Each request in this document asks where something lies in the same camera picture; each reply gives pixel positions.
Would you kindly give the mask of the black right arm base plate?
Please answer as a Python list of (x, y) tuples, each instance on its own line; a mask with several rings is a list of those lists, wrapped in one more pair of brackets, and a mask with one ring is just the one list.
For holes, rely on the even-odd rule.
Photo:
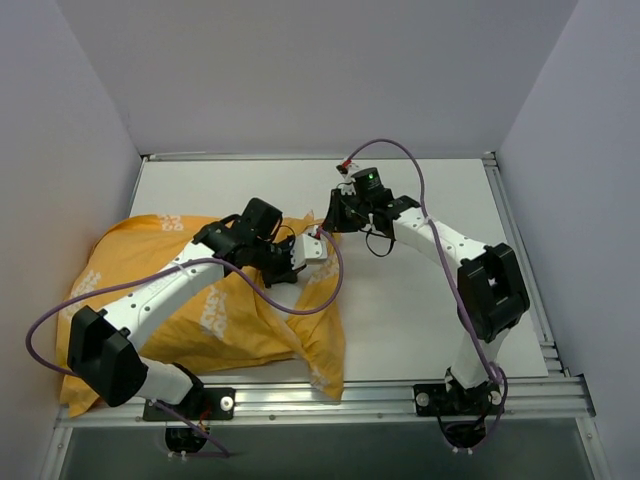
[(501, 388), (489, 382), (471, 389), (457, 383), (414, 384), (412, 390), (419, 417), (495, 415), (502, 401)]

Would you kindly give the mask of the white pillow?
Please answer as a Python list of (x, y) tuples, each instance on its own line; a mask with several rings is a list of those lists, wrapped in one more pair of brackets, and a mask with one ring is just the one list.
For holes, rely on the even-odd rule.
[(303, 290), (304, 286), (301, 283), (278, 283), (272, 285), (267, 293), (274, 303), (283, 307), (283, 310), (277, 309), (277, 312), (281, 317), (284, 317), (284, 315), (290, 315), (291, 312), (296, 313), (301, 310), (297, 304)]

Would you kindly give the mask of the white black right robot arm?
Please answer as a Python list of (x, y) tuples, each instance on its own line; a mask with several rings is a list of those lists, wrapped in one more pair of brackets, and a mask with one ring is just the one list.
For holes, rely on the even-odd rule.
[(353, 233), (371, 226), (393, 243), (414, 249), (441, 266), (465, 330), (451, 367), (444, 400), (455, 412), (469, 411), (480, 400), (485, 382), (501, 384), (497, 357), (511, 330), (530, 308), (528, 292), (514, 250), (473, 240), (429, 216), (418, 201), (379, 193), (331, 190), (322, 228)]

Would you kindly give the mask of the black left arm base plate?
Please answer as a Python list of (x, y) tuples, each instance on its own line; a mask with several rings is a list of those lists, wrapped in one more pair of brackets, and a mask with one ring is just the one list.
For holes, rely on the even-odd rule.
[(196, 393), (190, 393), (178, 405), (169, 405), (177, 416), (166, 412), (160, 406), (147, 401), (142, 419), (147, 422), (180, 421), (191, 422), (227, 421), (234, 417), (236, 390), (231, 387), (202, 387)]

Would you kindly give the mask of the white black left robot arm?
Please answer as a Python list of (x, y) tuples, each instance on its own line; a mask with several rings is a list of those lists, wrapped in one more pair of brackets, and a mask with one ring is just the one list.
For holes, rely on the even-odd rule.
[(202, 405), (201, 383), (185, 367), (150, 360), (139, 351), (169, 317), (234, 269), (252, 267), (269, 282), (293, 282), (293, 235), (276, 241), (282, 212), (251, 199), (244, 211), (204, 225), (151, 281), (99, 310), (71, 320), (67, 364), (109, 406), (134, 397), (159, 400), (179, 419)]

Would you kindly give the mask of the yellow Mickey Mouse pillowcase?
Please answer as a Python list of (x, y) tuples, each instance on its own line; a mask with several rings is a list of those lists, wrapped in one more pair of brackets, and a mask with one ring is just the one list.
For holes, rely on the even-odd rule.
[[(87, 264), (71, 287), (77, 297), (101, 288), (156, 273), (174, 260), (202, 226), (204, 216), (142, 215), (112, 226), (95, 244)], [(241, 279), (232, 273), (208, 286), (164, 322), (141, 349), (144, 357), (178, 363), (196, 374), (257, 367), (298, 357), (310, 384), (338, 401), (344, 389), (345, 335), (337, 304), (312, 315), (334, 292), (339, 279), (335, 256), (318, 269), (306, 268), (285, 300), (295, 309), (286, 315), (273, 309), (250, 287), (263, 283), (249, 268)]]

